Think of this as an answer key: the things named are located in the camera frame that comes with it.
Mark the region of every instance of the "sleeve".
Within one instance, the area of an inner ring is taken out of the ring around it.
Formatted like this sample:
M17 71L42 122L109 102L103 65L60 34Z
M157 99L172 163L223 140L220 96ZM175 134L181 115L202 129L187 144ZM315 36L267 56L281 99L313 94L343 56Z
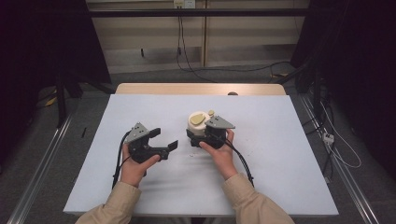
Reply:
M76 223L129 223L140 194L140 189L119 181L105 204L88 211Z
M294 223L270 198L257 192L242 174L233 175L223 185L236 214L236 223Z

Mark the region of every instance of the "long-sleeve shirt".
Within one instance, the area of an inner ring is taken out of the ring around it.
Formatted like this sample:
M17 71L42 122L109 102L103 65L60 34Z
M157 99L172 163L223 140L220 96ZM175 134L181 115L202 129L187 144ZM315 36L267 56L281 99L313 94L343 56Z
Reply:
M257 192L242 174L230 177L222 188L235 210L237 223L294 223L281 207ZM77 224L129 223L140 194L140 189L118 182L107 202L85 213Z

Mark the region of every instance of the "white board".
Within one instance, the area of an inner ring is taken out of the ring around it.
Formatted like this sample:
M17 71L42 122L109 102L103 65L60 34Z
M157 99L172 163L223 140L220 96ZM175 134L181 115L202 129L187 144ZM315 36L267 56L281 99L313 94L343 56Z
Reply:
M137 122L161 128L152 147L178 140L167 161L148 170L135 216L233 216L223 179L211 157L191 147L192 112L215 110L235 125L233 144L247 161L257 191L291 216L333 216L338 211L289 96L112 95L67 204L81 215L105 203L111 191L120 140ZM239 172L245 170L234 156Z

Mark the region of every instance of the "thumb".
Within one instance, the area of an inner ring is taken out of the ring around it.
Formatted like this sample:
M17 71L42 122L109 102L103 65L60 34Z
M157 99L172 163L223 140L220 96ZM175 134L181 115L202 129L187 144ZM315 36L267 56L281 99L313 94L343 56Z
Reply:
M207 153L209 153L210 155L213 155L213 152L215 151L215 149L212 146L208 145L206 142L200 142L199 146L207 151Z
M155 163L157 163L157 161L160 160L160 155L154 155L152 157L150 157L148 160L144 161L143 163L141 163L140 165L143 166L143 168L145 170L147 170L148 168L150 168L152 165L154 165Z

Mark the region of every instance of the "person's right arm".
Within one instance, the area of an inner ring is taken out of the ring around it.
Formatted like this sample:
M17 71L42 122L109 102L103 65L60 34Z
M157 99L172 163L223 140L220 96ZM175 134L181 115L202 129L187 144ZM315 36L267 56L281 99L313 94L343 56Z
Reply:
M227 141L233 142L231 130L227 130ZM205 142L201 142L200 147L212 156L225 179L223 190L235 210L237 223L294 223L281 207L257 192L244 175L237 173L230 147L214 149Z

